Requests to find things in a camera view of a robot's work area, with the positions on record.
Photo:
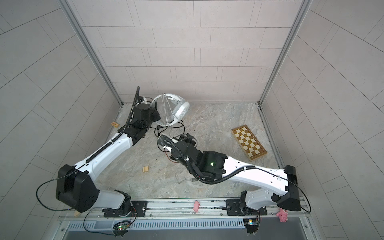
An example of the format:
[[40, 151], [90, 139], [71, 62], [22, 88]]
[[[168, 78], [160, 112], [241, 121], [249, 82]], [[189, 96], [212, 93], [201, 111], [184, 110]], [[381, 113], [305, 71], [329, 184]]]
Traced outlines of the white grey headphones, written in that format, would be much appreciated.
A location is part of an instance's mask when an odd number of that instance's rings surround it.
[[190, 103], [178, 95], [160, 94], [151, 102], [151, 107], [159, 114], [164, 114], [155, 123], [161, 127], [171, 127], [187, 115]]

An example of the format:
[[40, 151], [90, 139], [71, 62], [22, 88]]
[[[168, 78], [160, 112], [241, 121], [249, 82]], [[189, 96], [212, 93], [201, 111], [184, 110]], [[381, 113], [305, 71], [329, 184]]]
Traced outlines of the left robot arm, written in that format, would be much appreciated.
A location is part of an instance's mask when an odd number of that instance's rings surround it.
[[106, 217], [130, 214], [132, 204], [127, 193], [98, 190], [94, 181], [120, 154], [144, 138], [152, 123], [158, 120], [157, 104], [136, 104], [129, 123], [121, 127], [109, 142], [74, 166], [64, 165], [59, 169], [56, 199], [79, 213], [102, 208]]

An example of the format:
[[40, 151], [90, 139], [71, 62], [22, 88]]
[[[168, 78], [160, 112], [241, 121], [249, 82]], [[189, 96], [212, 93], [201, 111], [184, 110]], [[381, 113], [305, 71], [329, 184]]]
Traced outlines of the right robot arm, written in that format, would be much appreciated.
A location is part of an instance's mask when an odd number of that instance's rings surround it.
[[251, 210], [258, 211], [272, 205], [292, 212], [302, 210], [297, 172], [293, 166], [270, 169], [250, 165], [222, 153], [201, 152], [196, 148], [195, 139], [188, 134], [173, 139], [161, 135], [157, 143], [169, 150], [172, 158], [203, 184], [216, 185], [233, 180], [258, 187], [256, 191], [242, 192], [240, 208], [245, 215]]

